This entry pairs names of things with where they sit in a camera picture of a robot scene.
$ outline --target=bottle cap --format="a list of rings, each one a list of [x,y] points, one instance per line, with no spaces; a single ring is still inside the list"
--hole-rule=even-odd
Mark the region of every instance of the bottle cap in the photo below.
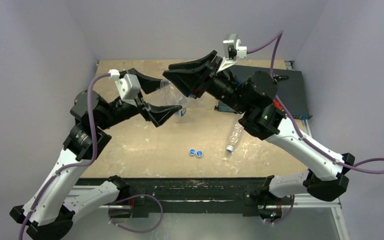
[[[228,151],[229,153],[233,153],[234,150],[235,148],[232,145],[227,145],[226,151]]]

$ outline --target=wooden table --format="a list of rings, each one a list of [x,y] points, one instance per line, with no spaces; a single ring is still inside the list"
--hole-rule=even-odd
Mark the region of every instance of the wooden table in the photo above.
[[[110,69],[136,68],[145,75],[162,78],[169,64],[184,61],[101,60],[96,75]],[[270,61],[242,60],[238,64],[268,68]],[[282,60],[277,60],[274,67],[286,69]],[[94,90],[109,102],[118,96],[115,83],[108,78],[98,81]],[[144,98],[151,104],[161,100],[158,92]],[[235,114],[215,111],[217,102],[205,93],[196,108],[187,109],[184,123],[177,123],[172,117],[156,128],[137,115],[105,130],[112,140],[82,177],[265,177],[306,169],[289,153],[247,132],[236,151],[227,154],[227,138]],[[305,129],[300,120],[297,123]],[[189,149],[203,151],[203,157],[190,156]]]

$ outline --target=bottle label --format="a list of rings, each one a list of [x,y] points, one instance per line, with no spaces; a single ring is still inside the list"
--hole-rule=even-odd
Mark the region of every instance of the bottle label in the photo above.
[[[183,117],[185,114],[186,114],[186,107],[176,112],[176,116],[180,116],[180,117]]]

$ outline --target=white wall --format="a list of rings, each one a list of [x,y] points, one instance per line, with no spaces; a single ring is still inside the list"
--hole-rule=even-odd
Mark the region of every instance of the white wall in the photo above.
[[[327,0],[66,0],[97,59],[197,59],[223,54],[226,34],[254,48],[285,30],[294,60]],[[269,59],[272,48],[250,55]]]
[[[0,0],[0,239],[17,238],[9,212],[55,164],[94,61],[63,0]]]
[[[329,0],[295,67],[314,137],[358,161],[384,156],[384,1]],[[347,176],[341,201],[351,239],[384,239],[384,175]]]

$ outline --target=table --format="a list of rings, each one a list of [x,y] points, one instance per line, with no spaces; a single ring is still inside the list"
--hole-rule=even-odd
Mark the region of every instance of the table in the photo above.
[[[110,69],[136,68],[145,75],[162,78],[169,64],[185,61],[101,60],[96,75]],[[269,67],[270,61],[241,60],[238,64]],[[282,60],[276,60],[274,67],[286,69]],[[109,102],[119,95],[114,82],[108,78],[98,81],[94,90]],[[161,96],[154,92],[144,98],[152,104]],[[184,123],[177,123],[171,117],[156,128],[137,115],[105,130],[112,140],[82,177],[265,177],[289,175],[306,169],[289,153],[247,132],[244,132],[236,151],[227,154],[227,138],[235,114],[215,111],[217,102],[205,93],[196,108],[187,109]],[[302,130],[305,129],[302,121],[297,120],[297,123]],[[190,156],[189,149],[201,150],[203,157]]]

